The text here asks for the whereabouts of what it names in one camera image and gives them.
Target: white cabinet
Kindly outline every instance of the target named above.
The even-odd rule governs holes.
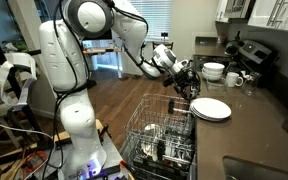
[[[248,25],[288,30],[288,0],[256,1]]]
[[[227,23],[229,18],[225,16],[225,10],[228,0],[219,0],[216,10],[215,21]]]

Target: stack of plates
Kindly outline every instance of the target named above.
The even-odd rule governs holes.
[[[190,111],[198,117],[210,121],[221,121],[232,113],[222,101],[212,98],[198,98],[191,102]]]

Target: kitchen sink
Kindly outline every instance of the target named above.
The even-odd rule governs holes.
[[[288,180],[286,171],[232,156],[223,157],[223,166],[226,180]]]

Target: dishwasher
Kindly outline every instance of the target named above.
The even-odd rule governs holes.
[[[143,96],[120,149],[135,179],[197,179],[196,121],[189,106],[180,97]]]

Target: backsplash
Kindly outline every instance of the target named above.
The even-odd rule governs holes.
[[[280,52],[277,61],[278,73],[272,79],[269,90],[288,109],[288,32],[252,27],[247,25],[247,20],[233,20],[230,24],[217,23],[218,34],[225,34],[231,40],[240,32],[241,40],[251,39],[272,47]]]

